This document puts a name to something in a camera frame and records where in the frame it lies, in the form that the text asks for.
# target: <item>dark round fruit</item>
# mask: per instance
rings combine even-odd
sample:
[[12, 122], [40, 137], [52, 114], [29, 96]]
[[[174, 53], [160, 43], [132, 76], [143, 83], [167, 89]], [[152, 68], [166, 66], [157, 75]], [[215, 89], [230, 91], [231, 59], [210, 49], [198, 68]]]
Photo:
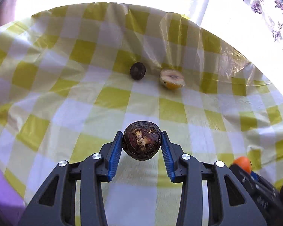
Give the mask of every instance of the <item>dark round fruit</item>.
[[137, 62], [130, 68], [130, 75], [134, 80], [140, 80], [146, 73], [146, 67], [143, 63]]
[[161, 131], [149, 121], [136, 121], [124, 131], [122, 148], [138, 161], [151, 159], [161, 146]]

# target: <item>plastic tablecloth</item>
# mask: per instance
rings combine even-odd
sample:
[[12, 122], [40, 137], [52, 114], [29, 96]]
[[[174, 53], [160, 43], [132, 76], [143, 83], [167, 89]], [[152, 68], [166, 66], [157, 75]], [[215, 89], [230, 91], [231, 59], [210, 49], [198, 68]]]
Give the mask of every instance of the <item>plastic tablecloth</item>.
[[[129, 76], [137, 61], [147, 68], [140, 81]], [[181, 71], [186, 86], [160, 85], [165, 68]], [[283, 183], [283, 96], [183, 16], [86, 3], [0, 27], [0, 169], [26, 203], [60, 160], [84, 160], [138, 120], [200, 161], [247, 155], [256, 172]], [[167, 177], [161, 151], [148, 161], [122, 152], [102, 190], [109, 225], [176, 224], [181, 185]]]

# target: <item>orange ball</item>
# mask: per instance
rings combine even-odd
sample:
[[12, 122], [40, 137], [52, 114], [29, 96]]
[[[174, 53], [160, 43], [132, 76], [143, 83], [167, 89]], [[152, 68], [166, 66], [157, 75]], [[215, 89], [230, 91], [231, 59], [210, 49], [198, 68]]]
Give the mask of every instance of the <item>orange ball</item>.
[[241, 167], [243, 170], [245, 170], [247, 173], [252, 172], [252, 164], [249, 158], [246, 156], [241, 156], [233, 161], [233, 164], [237, 164], [239, 167]]

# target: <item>silver screw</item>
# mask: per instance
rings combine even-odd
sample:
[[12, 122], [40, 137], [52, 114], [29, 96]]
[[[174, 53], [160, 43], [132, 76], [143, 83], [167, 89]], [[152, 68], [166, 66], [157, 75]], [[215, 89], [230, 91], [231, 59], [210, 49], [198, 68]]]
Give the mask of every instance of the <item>silver screw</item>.
[[92, 155], [92, 158], [95, 159], [95, 160], [98, 160], [102, 157], [102, 155], [100, 153], [95, 153]]
[[64, 167], [64, 166], [66, 166], [67, 165], [67, 161], [60, 161], [59, 162], [59, 166], [60, 167]]
[[189, 160], [191, 159], [191, 156], [189, 154], [183, 154], [181, 155], [181, 158], [183, 158], [184, 160]]
[[217, 167], [224, 167], [225, 166], [223, 161], [216, 161], [216, 165], [217, 165]]

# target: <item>purple surface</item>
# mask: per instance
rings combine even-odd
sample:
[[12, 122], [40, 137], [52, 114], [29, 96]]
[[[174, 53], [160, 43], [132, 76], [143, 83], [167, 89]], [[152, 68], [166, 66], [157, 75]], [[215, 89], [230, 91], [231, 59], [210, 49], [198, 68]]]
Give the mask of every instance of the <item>purple surface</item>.
[[0, 209], [5, 217], [17, 225], [24, 209], [24, 201], [21, 196], [6, 181], [0, 170]]

